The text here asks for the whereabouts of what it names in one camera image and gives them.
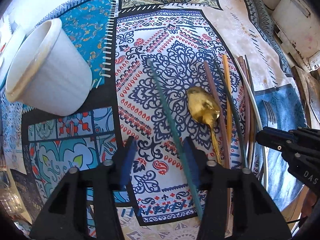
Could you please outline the mauve purple chopstick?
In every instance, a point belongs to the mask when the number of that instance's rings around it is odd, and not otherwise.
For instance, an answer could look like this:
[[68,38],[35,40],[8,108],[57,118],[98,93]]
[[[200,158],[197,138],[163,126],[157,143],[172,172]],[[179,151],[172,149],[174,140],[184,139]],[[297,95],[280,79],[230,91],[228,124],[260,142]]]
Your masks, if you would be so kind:
[[[211,137],[212,137],[212,144],[213,144],[213,149],[215,151],[215,156],[216,156],[216,161],[222,165],[225,168],[230,168],[230,162],[229,162],[229,146],[228,146],[228,142],[227,142],[227,131],[226,131],[226,125],[225,125],[225,119],[224,116],[222,114],[222,108],[220,105],[220,99],[219,96],[217,94],[217,90],[215,87],[215,82],[214,82],[214,78],[213,75],[210,71],[210,67],[207,61],[204,61],[204,69],[206,72],[206,77],[207,77],[207,81],[211,90],[211,94],[212,94],[212,105],[213,105],[213,117],[214,117],[214,121],[212,123],[212,126],[210,127],[210,131],[211,131]],[[220,154],[220,149],[219,149],[219,142],[216,138],[215,132],[214,132],[214,124],[215,122],[218,121],[219,126],[220,126],[220,132],[222,134],[222,155],[223,155],[223,159],[224,161],[222,161],[221,159],[221,154]]]

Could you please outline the gold metal spoon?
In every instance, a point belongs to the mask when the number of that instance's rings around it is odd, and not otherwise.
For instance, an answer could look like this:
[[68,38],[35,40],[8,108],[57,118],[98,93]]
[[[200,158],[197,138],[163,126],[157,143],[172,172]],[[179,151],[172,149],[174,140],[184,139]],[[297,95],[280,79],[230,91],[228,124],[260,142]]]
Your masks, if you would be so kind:
[[211,95],[203,88],[194,86],[187,90],[187,99],[192,118],[200,124],[207,125],[210,130],[214,121]]

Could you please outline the dark green chopstick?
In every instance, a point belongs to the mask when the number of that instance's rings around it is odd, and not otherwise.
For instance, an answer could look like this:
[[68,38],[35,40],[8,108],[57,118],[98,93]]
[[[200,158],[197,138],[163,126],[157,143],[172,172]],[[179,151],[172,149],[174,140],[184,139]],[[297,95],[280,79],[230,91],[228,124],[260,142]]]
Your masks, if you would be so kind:
[[241,152],[241,157],[242,157],[242,164],[243,164],[244,167],[248,167],[248,162],[247,162],[247,158],[246,158],[246,154],[245,154],[244,137],[242,135],[242,131],[241,131],[241,127],[240,127],[240,120],[239,120],[238,111],[236,110],[235,104],[233,102],[233,98],[232,98],[231,92],[228,92],[227,88],[225,87],[225,85],[226,85],[225,77],[224,77],[224,73],[221,72],[220,65],[215,60],[214,60],[214,64],[215,64],[215,67],[216,67],[216,71],[218,72],[218,74],[220,76],[220,79],[221,79],[221,82],[223,84],[223,89],[225,91],[227,99],[229,99],[229,101],[230,101],[231,110],[232,110],[232,116],[233,116],[233,120],[235,122],[236,132],[237,132],[238,138],[239,138],[239,145],[240,145],[240,152]]

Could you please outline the orange yellow chopstick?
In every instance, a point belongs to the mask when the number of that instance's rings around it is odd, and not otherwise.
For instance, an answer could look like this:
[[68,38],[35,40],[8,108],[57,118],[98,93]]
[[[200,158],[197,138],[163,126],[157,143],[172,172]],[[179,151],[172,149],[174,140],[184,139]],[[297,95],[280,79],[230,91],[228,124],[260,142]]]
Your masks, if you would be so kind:
[[[223,54],[222,55],[222,62],[223,62],[223,68],[224,68],[224,77],[225,77],[225,82],[226,85],[225,87],[227,88],[228,92],[231,91],[231,80],[230,80],[230,75],[229,75],[229,65],[228,65],[228,57]],[[229,99],[227,99],[227,140],[229,145],[231,144],[231,139],[232,139],[232,125],[233,125],[233,116],[232,116],[232,110],[231,110],[231,105]]]

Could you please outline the white ceramic utensil cup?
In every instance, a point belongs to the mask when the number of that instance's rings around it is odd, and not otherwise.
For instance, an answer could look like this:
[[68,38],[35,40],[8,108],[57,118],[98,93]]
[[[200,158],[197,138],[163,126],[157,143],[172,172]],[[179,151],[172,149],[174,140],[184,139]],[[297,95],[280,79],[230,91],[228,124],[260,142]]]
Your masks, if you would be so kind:
[[22,43],[9,68],[5,96],[10,102],[67,116],[88,97],[92,72],[58,18],[39,25]]

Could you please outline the white chopstick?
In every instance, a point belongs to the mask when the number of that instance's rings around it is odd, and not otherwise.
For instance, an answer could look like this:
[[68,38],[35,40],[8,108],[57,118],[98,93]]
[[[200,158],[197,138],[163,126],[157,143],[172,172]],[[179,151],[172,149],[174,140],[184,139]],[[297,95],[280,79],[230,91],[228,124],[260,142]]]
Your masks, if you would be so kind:
[[[255,98],[254,98],[254,95],[253,95],[253,92],[251,90],[251,87],[248,83],[248,80],[245,76],[245,73],[242,69],[242,67],[240,66],[240,63],[238,61],[237,58],[235,58],[235,62],[236,62],[236,65],[237,67],[239,68],[239,72],[240,72],[240,75],[242,76],[242,80],[243,80],[243,83],[247,89],[247,92],[248,92],[248,96],[249,96],[249,99],[250,99],[250,102],[251,102],[251,105],[253,107],[253,112],[254,112],[254,116],[257,120],[257,126],[258,126],[258,131],[262,131],[263,130],[263,127],[262,127],[262,122],[261,122],[261,118],[260,118],[260,114],[259,114],[259,111],[258,111],[258,107],[257,107],[257,104],[256,104],[256,101],[255,101]],[[265,146],[262,146],[262,156],[263,156],[263,186],[265,189],[267,189],[268,187],[268,163],[267,163],[267,152],[266,152],[266,147]]]

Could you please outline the teal chopstick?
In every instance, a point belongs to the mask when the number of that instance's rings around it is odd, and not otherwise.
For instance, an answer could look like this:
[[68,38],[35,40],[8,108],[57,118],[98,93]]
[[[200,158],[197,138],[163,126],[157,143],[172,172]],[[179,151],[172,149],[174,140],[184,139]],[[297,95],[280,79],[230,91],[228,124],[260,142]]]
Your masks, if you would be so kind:
[[150,69],[152,71],[153,78],[155,80],[155,84],[156,84],[156,87],[157,87],[158,92],[159,92],[159,97],[160,97],[160,100],[161,100],[161,103],[162,103],[162,106],[163,106],[163,109],[164,109],[164,113],[165,113],[165,116],[167,118],[168,124],[170,126],[170,130],[171,130],[171,133],[172,133],[172,138],[173,138],[174,144],[176,146],[176,150],[178,152],[180,161],[182,163],[182,166],[183,166],[183,169],[184,169],[184,174],[185,174],[185,177],[187,179],[187,183],[188,183],[189,188],[190,188],[190,193],[191,193],[191,196],[193,198],[193,202],[194,202],[194,205],[195,205],[197,216],[198,216],[199,220],[201,221],[202,220],[202,216],[203,216],[203,208],[201,206],[201,202],[200,202],[199,197],[198,197],[198,192],[197,192],[196,186],[193,184],[193,181],[192,181],[191,170],[190,170],[190,167],[188,165],[187,157],[186,157],[186,154],[185,154],[185,152],[183,150],[182,143],[180,142],[180,137],[178,136],[178,132],[176,131],[175,122],[174,122],[173,118],[171,117],[170,108],[169,108],[169,106],[167,104],[167,101],[166,101],[165,96],[163,94],[161,85],[159,83],[159,80],[158,80],[158,77],[157,77],[157,73],[156,73],[156,70],[155,70],[154,65],[153,65],[153,61],[151,59],[147,59],[147,64],[148,64],[148,66],[150,67]]

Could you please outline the kitchen cleaver knife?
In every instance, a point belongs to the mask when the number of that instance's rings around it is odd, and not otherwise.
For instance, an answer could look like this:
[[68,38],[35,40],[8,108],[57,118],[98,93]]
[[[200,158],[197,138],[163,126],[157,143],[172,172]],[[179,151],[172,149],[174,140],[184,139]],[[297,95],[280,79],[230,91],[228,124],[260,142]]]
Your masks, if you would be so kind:
[[319,122],[319,82],[310,73],[305,75],[305,80],[309,92],[309,105]]

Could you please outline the brown chopstick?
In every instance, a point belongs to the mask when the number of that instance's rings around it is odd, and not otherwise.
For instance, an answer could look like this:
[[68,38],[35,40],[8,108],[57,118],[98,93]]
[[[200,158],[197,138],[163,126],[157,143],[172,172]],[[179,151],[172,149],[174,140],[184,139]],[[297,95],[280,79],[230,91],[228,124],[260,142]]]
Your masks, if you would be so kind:
[[[242,68],[242,71],[244,72],[244,76],[247,79],[246,65],[245,65],[243,56],[239,56],[238,60],[239,60],[240,67]],[[244,83],[244,95],[245,95],[245,137],[244,137],[244,140],[245,140],[246,145],[248,145],[249,144],[251,114],[250,114],[249,95],[248,95],[248,91],[247,91],[247,87],[246,87],[245,83]]]

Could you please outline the dark grey chopstick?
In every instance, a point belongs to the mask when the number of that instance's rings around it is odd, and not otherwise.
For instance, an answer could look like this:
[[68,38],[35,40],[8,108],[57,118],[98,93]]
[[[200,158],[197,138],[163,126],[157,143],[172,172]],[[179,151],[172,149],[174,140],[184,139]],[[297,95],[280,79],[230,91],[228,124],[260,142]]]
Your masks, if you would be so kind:
[[[247,67],[247,73],[248,73],[248,82],[252,91],[252,94],[254,95],[254,86],[253,86],[253,81],[252,81],[252,75],[251,75],[251,70],[249,67],[249,61],[247,58],[247,55],[245,55],[245,61],[246,61],[246,67]],[[253,103],[251,103],[252,106],[252,115],[253,115],[253,121],[252,121],[252,135],[253,135],[253,140],[255,141],[255,136],[257,133],[257,119],[255,117],[255,112],[253,109]]]

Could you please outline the white rice cooker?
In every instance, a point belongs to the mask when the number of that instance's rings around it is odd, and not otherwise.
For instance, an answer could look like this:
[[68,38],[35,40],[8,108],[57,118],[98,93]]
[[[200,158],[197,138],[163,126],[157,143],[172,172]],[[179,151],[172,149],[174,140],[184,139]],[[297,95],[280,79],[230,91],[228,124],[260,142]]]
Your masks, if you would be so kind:
[[284,50],[306,72],[319,69],[319,19],[304,0],[280,0],[272,12]]

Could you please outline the patterned patchwork table mat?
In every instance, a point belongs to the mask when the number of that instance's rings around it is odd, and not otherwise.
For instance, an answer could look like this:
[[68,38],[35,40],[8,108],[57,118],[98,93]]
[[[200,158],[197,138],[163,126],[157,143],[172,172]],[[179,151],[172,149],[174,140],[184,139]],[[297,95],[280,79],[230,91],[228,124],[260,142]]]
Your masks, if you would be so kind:
[[[224,73],[222,55],[228,57],[243,137],[239,56],[247,55],[262,124],[287,130],[306,123],[263,0],[71,0],[40,25],[54,18],[91,69],[85,104],[59,116],[1,95],[5,150],[24,164],[11,174],[33,222],[70,168],[93,169],[134,137],[129,183],[113,193],[124,239],[197,237],[200,221],[147,59],[153,61],[178,136],[191,137],[209,159],[215,159],[209,128],[192,118],[187,99],[190,87],[210,91],[204,61],[226,123],[227,96],[214,60]],[[263,156],[260,146],[251,146],[252,121],[251,114],[245,154],[258,174]]]

